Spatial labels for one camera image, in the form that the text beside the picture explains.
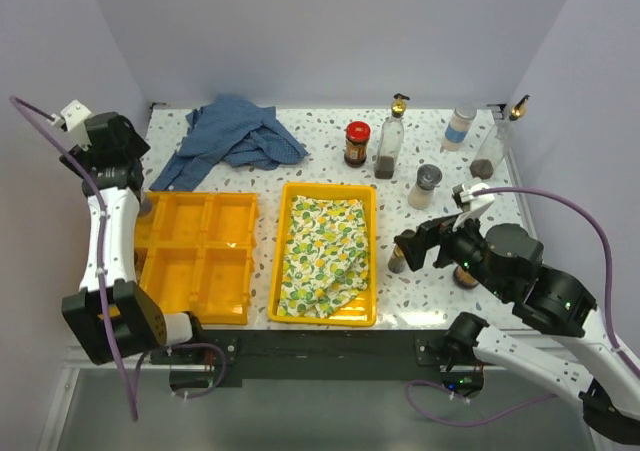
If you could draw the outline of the blue label spice jar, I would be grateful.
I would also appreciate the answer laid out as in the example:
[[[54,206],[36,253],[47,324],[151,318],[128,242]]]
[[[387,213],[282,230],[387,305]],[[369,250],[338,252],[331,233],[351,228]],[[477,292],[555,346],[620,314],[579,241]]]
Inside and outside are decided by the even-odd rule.
[[[140,194],[138,216],[144,217],[151,213],[153,205],[146,193]]]

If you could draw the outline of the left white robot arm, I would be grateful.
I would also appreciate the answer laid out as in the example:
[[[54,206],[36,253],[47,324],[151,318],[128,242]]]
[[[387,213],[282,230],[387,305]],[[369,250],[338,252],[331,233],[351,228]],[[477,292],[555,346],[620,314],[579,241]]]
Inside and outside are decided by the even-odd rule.
[[[90,214],[87,263],[76,294],[61,311],[88,358],[96,365],[171,346],[185,363],[200,361],[207,339],[189,311],[166,314],[136,276],[136,220],[151,204],[141,159],[149,146],[131,121],[117,112],[94,114],[74,101],[55,120],[73,139],[61,162],[82,180]]]

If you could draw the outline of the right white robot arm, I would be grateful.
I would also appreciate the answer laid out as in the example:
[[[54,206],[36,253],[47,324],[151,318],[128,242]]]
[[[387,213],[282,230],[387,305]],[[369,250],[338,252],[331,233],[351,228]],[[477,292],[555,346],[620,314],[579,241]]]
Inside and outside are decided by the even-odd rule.
[[[639,380],[608,337],[594,296],[574,276],[543,262],[543,245],[516,224],[481,232],[478,220],[455,227],[453,217],[422,223],[395,236],[412,271],[437,249],[434,267],[456,264],[526,326],[563,345],[574,362],[506,334],[486,319],[460,313],[441,350],[447,365],[473,358],[507,368],[581,409],[584,422],[623,445],[639,442]]]

